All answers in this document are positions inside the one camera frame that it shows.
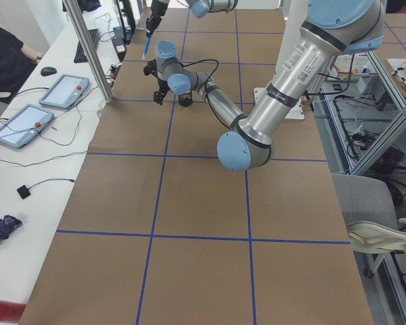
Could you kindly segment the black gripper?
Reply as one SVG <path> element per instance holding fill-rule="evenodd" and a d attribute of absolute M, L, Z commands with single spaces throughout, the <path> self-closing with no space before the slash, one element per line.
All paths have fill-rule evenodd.
<path fill-rule="evenodd" d="M 146 33 L 153 34 L 161 23 L 168 9 L 169 0 L 153 0 L 150 6 L 151 15 L 146 19 Z"/>
<path fill-rule="evenodd" d="M 159 105 L 163 105 L 163 100 L 166 97 L 167 93 L 170 91 L 170 87 L 166 81 L 161 79 L 157 80 L 159 89 L 154 92 L 153 100 Z"/>

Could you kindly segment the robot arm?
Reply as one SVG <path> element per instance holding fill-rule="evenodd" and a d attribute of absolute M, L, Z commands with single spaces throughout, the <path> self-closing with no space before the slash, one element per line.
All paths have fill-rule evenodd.
<path fill-rule="evenodd" d="M 309 1 L 299 39 L 280 70 L 244 114 L 209 74 L 186 69 L 171 41 L 156 45 L 155 59 L 143 69 L 158 80 L 154 101 L 161 104 L 168 91 L 195 91 L 228 128 L 217 142 L 221 164 L 230 171 L 246 171 L 266 164 L 273 156 L 272 135 L 301 95 L 333 56 L 379 48 L 383 40 L 385 1 Z"/>
<path fill-rule="evenodd" d="M 191 12 L 197 18 L 202 18 L 208 13 L 216 12 L 230 12 L 235 9 L 238 1 L 232 0 L 191 0 L 186 1 L 187 6 L 191 9 Z M 168 9 L 168 0 L 155 0 L 151 4 L 150 17 L 146 19 L 146 36 L 151 37 L 154 31 L 159 27 L 162 18 L 164 17 Z"/>

